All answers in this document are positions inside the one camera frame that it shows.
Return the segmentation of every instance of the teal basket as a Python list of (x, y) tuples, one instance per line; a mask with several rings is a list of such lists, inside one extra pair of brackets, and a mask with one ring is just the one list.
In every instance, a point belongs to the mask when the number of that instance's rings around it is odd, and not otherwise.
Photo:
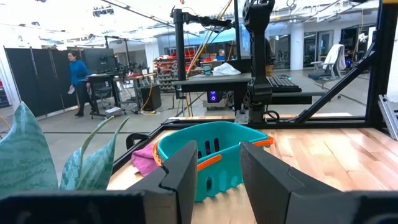
[(217, 121), (198, 124), (164, 137), (157, 145), (157, 153), (165, 161), (191, 140), (198, 144), (196, 202), (201, 202), (207, 196), (214, 197), (243, 182), (239, 164), (241, 141), (263, 143), (257, 146), (273, 143), (271, 137), (260, 131), (232, 122)]

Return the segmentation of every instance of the green leaf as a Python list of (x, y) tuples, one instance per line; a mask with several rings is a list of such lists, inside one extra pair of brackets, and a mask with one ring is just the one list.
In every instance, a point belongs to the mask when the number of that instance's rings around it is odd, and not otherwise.
[(112, 175), (116, 137), (126, 124), (126, 118), (116, 130), (112, 140), (83, 162), (79, 190), (106, 190)]
[(66, 161), (62, 170), (62, 179), (59, 189), (60, 190), (76, 190), (81, 180), (81, 167), (83, 163), (83, 155), (86, 149), (94, 138), (95, 134), (114, 117), (110, 117), (102, 121), (97, 128), (87, 137), (81, 148), (76, 150)]
[(56, 190), (57, 174), (44, 134), (22, 102), (0, 141), (0, 197), (24, 190)]

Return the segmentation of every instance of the black keyboard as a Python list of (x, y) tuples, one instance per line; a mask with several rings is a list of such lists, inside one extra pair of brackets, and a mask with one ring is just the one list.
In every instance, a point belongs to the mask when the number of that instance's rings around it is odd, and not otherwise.
[(301, 92), (301, 88), (287, 78), (267, 77), (273, 93)]

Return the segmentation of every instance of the computer tower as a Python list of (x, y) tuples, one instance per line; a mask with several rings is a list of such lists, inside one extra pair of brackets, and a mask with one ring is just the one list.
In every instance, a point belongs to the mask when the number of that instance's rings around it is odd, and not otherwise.
[[(146, 85), (142, 87), (140, 90), (142, 96), (142, 105), (147, 101), (149, 92), (150, 92), (150, 85)], [(148, 103), (144, 106), (144, 111), (154, 111), (157, 108), (162, 106), (162, 99), (160, 98), (160, 86), (158, 84), (154, 84), (152, 86), (152, 92), (150, 93), (150, 97)]]

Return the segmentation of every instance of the person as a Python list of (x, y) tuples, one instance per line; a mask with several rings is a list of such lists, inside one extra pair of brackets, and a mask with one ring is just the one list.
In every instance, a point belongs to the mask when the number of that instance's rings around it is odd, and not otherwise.
[(81, 118), (84, 116), (85, 103), (88, 102), (91, 106), (91, 113), (96, 111), (96, 107), (92, 102), (87, 89), (89, 89), (90, 84), (84, 79), (90, 75), (89, 71), (82, 60), (77, 60), (77, 54), (74, 52), (70, 52), (68, 54), (69, 70), (70, 70), (70, 89), (75, 88), (78, 99), (79, 99), (79, 111), (75, 116)]

